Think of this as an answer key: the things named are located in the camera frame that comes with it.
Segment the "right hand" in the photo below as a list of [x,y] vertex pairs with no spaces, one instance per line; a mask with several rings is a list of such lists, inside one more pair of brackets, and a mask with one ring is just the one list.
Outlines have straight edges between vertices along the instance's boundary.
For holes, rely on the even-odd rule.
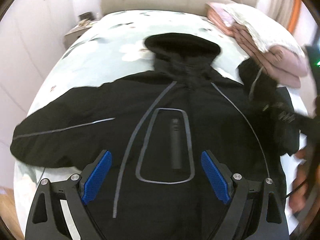
[[[306,180],[306,177],[309,173],[309,160],[311,158],[313,150],[309,146],[305,146],[301,150],[299,150],[295,157],[298,159],[304,159],[304,163],[300,163],[297,167],[297,173],[296,178],[293,181],[292,189],[296,189],[304,180]],[[304,209],[306,205],[306,192],[308,190],[308,184],[305,183],[302,187],[300,187],[296,192],[294,192],[289,197],[289,206],[292,210],[292,213],[300,212],[302,209]],[[316,199],[313,202],[313,205],[311,206],[308,217],[314,216],[318,210],[319,210],[319,186],[317,187],[317,194]]]

